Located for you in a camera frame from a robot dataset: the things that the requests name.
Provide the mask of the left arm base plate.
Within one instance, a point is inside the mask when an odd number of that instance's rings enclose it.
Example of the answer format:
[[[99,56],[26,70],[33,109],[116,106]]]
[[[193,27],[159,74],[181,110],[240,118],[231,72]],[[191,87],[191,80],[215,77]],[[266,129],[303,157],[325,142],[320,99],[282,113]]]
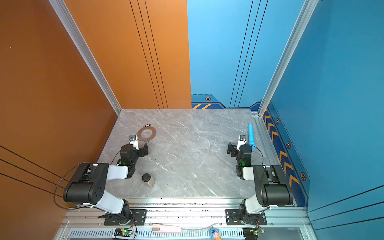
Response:
[[[122,211],[120,214],[106,214],[104,217],[105,226],[143,226],[147,218],[147,210],[133,209],[129,211]]]

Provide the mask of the perforated metal ring disc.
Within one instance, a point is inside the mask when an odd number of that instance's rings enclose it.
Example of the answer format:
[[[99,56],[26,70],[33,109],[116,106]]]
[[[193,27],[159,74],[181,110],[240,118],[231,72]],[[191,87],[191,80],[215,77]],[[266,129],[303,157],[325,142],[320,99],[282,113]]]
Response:
[[[157,130],[152,126],[144,126],[138,132],[138,140],[141,142],[149,142],[157,135]]]

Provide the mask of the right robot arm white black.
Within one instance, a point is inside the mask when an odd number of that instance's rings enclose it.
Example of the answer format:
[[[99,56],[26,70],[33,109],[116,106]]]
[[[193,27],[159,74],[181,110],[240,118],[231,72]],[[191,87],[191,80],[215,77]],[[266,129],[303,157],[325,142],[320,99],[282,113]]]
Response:
[[[227,153],[237,160],[236,173],[254,182],[255,194],[242,200],[238,209],[226,210],[227,225],[267,225],[265,211],[294,203],[294,194],[281,165],[252,165],[253,146],[228,144]]]

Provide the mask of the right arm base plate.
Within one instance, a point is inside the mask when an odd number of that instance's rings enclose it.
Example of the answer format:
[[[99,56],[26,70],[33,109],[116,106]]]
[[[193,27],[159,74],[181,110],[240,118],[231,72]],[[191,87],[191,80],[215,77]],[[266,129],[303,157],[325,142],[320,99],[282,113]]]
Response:
[[[240,209],[226,209],[226,223],[229,226],[235,225],[259,225],[266,226],[267,218],[265,213],[249,214]]]

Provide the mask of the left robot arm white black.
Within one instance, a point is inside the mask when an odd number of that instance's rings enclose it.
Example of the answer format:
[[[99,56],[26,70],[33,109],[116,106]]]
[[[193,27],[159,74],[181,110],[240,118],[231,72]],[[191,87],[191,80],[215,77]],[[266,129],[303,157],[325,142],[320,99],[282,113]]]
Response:
[[[149,154],[148,144],[136,149],[128,144],[121,148],[121,159],[116,165],[81,163],[67,184],[63,199],[67,203],[93,207],[105,214],[106,226],[145,224],[147,210],[131,210],[127,200],[118,198],[106,190],[108,180],[132,178],[139,158]]]

